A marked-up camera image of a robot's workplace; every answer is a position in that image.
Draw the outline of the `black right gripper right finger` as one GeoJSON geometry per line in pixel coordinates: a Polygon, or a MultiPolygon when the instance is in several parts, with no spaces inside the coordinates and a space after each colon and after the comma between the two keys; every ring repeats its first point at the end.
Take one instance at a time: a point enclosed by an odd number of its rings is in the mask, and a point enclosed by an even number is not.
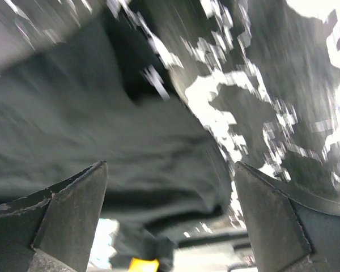
{"type": "Polygon", "coordinates": [[[340,271],[340,203],[240,161],[235,184],[258,271],[340,271]]]}

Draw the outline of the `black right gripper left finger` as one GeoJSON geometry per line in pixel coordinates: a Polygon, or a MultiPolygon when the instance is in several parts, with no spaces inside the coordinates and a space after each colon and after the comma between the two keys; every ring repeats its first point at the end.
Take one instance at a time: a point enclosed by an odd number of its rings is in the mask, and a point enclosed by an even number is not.
{"type": "Polygon", "coordinates": [[[108,183],[98,162],[0,205],[0,271],[86,271],[108,183]]]}

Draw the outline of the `black t shirt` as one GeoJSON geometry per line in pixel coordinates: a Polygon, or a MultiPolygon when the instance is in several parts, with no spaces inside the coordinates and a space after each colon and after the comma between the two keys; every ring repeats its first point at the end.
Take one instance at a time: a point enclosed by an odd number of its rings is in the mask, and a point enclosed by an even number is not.
{"type": "Polygon", "coordinates": [[[173,269],[187,222],[226,211],[228,167],[143,34],[102,12],[0,73],[0,202],[108,164],[113,267],[173,269]]]}

